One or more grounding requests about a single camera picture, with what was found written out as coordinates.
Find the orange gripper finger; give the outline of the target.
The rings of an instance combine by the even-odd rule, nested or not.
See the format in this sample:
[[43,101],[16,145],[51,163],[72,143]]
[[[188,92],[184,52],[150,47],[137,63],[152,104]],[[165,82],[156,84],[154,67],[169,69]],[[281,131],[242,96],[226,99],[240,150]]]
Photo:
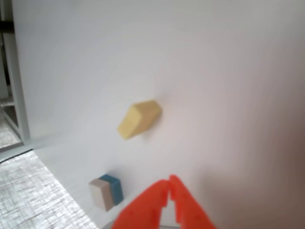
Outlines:
[[215,229],[202,207],[197,203],[184,183],[176,176],[169,177],[170,198],[175,206],[176,222],[182,229]]
[[157,229],[162,209],[167,206],[169,181],[160,180],[149,186],[124,208],[114,221],[113,229]]

